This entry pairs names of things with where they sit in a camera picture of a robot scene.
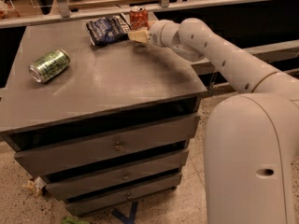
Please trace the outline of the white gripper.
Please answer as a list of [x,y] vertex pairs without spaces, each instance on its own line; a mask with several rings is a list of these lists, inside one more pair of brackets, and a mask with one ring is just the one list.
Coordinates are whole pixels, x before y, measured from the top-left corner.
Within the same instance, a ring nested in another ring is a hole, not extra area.
[[148,21],[148,27],[149,31],[147,29],[129,31],[129,39],[139,43],[148,43],[150,40],[153,45],[161,48],[171,48],[177,44],[178,25],[173,21]]

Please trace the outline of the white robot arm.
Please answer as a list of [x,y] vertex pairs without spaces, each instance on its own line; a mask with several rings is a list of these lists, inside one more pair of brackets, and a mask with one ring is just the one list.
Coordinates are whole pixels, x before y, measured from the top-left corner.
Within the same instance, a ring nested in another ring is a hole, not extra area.
[[208,59],[236,94],[211,112],[204,137],[208,224],[296,224],[299,80],[216,35],[203,21],[161,20],[130,39]]

